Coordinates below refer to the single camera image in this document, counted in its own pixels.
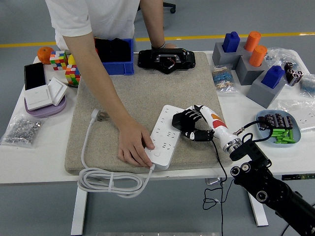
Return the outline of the person's right hand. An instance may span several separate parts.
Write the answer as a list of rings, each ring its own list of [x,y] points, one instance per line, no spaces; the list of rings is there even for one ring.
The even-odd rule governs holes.
[[[135,167],[151,167],[152,162],[145,148],[154,149],[155,146],[148,130],[130,116],[120,121],[117,127],[119,130],[118,158]]]

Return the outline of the person's left hand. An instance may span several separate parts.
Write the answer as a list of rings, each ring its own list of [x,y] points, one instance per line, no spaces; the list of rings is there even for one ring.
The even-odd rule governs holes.
[[[172,43],[164,43],[161,46],[151,46],[152,49],[176,49],[178,48],[175,44]]]

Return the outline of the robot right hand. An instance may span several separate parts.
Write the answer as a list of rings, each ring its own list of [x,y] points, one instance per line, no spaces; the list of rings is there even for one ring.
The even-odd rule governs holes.
[[[208,130],[195,128],[198,120],[204,119],[209,126]],[[241,145],[240,138],[232,134],[223,120],[205,105],[193,105],[182,112],[180,118],[181,131],[190,140],[196,142],[211,141],[214,137],[219,139],[220,147],[225,152],[232,152]]]

